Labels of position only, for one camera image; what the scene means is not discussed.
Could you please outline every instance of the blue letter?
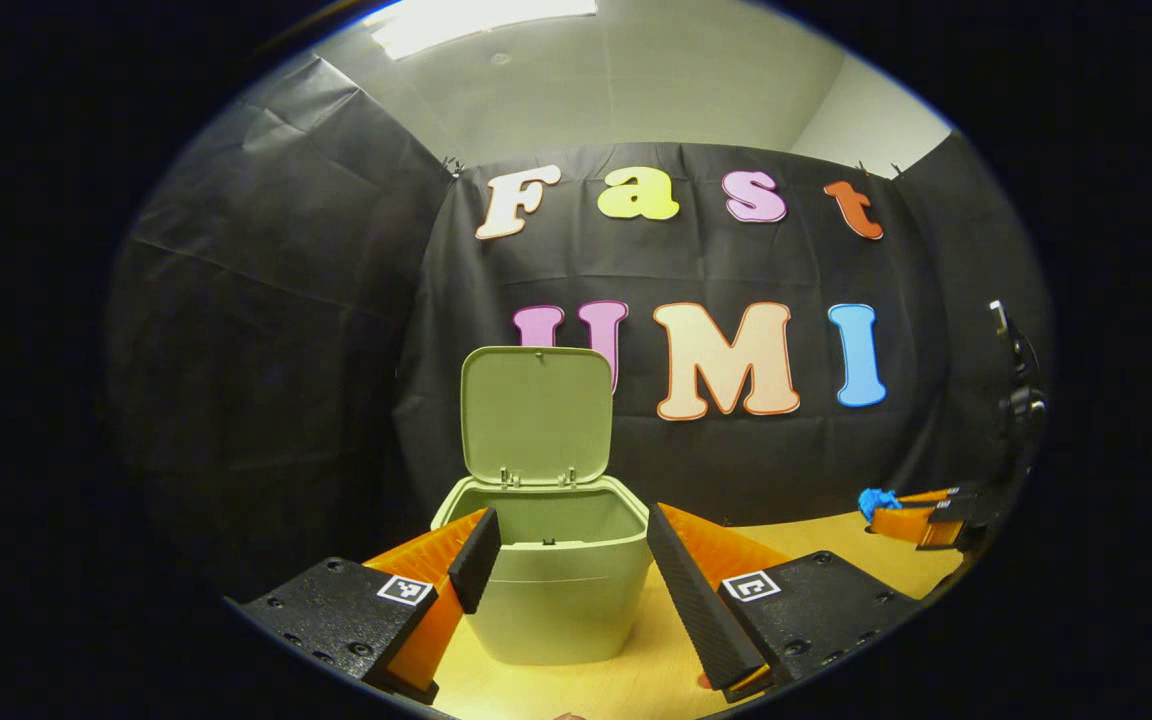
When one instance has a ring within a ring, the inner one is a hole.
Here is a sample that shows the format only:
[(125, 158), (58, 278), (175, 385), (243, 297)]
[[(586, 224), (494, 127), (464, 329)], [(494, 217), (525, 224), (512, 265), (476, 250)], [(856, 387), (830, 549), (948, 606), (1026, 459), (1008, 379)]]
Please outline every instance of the blue letter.
[(829, 323), (838, 325), (838, 334), (842, 336), (846, 382), (838, 392), (838, 402), (847, 407), (864, 407), (887, 397), (887, 388), (878, 382), (874, 309), (869, 305), (835, 305), (829, 309)]

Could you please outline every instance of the yellow letter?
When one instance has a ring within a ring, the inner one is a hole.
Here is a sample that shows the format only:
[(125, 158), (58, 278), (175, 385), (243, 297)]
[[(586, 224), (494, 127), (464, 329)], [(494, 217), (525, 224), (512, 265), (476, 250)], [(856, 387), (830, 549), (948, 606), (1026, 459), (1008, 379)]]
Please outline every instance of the yellow letter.
[(679, 212), (673, 200), (669, 176), (655, 168), (621, 168), (607, 173), (612, 185), (598, 196), (598, 209), (607, 218), (636, 218), (668, 220)]
[(669, 339), (669, 395), (657, 406), (657, 415), (666, 420), (695, 420), (708, 410), (707, 402), (696, 393), (698, 372), (723, 415), (736, 409), (750, 374), (753, 388), (745, 397), (746, 414), (791, 414), (799, 407), (785, 342), (785, 325), (790, 321), (788, 306), (778, 302), (746, 306), (732, 344), (708, 311), (695, 302), (661, 305), (652, 316), (664, 325)]
[(562, 177), (562, 170), (558, 165), (545, 165), (544, 168), (491, 179), (488, 187), (492, 188), (492, 200), (488, 200), (488, 218), (473, 236), (479, 240), (492, 240), (521, 232), (524, 222), (518, 218), (518, 206), (521, 205), (528, 213), (535, 213), (536, 209), (540, 207), (543, 188), (536, 184), (536, 181), (554, 184), (559, 177)]

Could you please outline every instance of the ceiling light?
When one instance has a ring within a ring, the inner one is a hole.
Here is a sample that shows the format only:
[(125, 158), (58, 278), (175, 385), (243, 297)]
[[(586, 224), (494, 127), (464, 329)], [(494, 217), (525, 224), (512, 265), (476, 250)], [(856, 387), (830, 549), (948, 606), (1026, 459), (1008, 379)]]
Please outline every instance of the ceiling light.
[(399, 60), (493, 28), (597, 12), (594, 0), (402, 0), (371, 13), (362, 26)]

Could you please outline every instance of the wooden table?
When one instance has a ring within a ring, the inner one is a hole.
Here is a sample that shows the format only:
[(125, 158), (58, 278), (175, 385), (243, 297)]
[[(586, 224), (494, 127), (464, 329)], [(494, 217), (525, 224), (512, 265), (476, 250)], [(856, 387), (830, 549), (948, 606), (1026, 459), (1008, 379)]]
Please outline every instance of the wooden table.
[[(963, 561), (957, 551), (918, 552), (910, 543), (869, 535), (864, 528), (861, 513), (849, 511), (733, 530), (790, 558), (832, 551), (915, 598), (931, 592)], [(729, 707), (722, 694), (696, 684), (700, 673), (682, 620), (652, 564), (620, 655), (585, 665), (503, 665), (486, 655), (462, 621), (435, 675), (440, 691), (434, 707), (462, 720), (553, 720), (564, 712), (586, 720), (679, 720)]]

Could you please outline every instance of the foam letter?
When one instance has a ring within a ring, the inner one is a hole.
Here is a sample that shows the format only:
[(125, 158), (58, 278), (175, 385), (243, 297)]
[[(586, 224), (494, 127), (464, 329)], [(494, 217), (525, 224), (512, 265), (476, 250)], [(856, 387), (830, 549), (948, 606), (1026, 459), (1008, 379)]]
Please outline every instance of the foam letter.
[(846, 380), (838, 392), (838, 402), (847, 407), (864, 407), (887, 397), (887, 388), (878, 382), (874, 309), (869, 305), (835, 305), (829, 309), (829, 323), (838, 325), (838, 334), (842, 336)]
[(695, 302), (661, 305), (652, 316), (664, 325), (669, 340), (669, 395), (657, 406), (657, 415), (666, 420), (695, 420), (708, 410), (696, 393), (698, 373), (723, 415), (736, 409), (746, 376), (753, 376), (753, 387), (745, 397), (746, 414), (791, 414), (799, 407), (785, 342), (788, 306), (778, 302), (746, 306), (736, 341), (730, 344), (708, 311)]
[(524, 347), (553, 347), (554, 328), (563, 324), (563, 309), (553, 305), (524, 306), (513, 314), (513, 327), (518, 328)]
[(607, 173), (605, 182), (612, 187), (598, 196), (598, 209), (607, 218), (643, 215), (650, 220), (667, 220), (679, 212), (672, 197), (673, 183), (659, 169), (621, 168)]
[(869, 198), (851, 189), (851, 183), (838, 181), (824, 187), (824, 192), (838, 200), (838, 209), (842, 210), (842, 219), (847, 221), (847, 227), (851, 232), (859, 234), (867, 240), (878, 240), (882, 236), (882, 226), (872, 223), (865, 217), (865, 209), (869, 209)]
[(723, 176), (727, 211), (742, 223), (774, 223), (785, 217), (785, 200), (772, 192), (776, 181), (767, 173), (736, 170)]
[(488, 181), (492, 188), (492, 200), (488, 200), (488, 217), (475, 232), (479, 240), (506, 237), (521, 232), (524, 220), (518, 218), (518, 206), (528, 213), (535, 213), (540, 207), (544, 188), (539, 183), (554, 184), (562, 177), (558, 165), (545, 165), (544, 168), (509, 173)]
[(612, 392), (616, 392), (616, 377), (620, 369), (617, 361), (617, 341), (620, 340), (620, 324), (630, 314), (630, 306), (615, 300), (599, 300), (586, 302), (579, 306), (581, 320), (589, 325), (589, 347), (597, 350), (612, 365)]

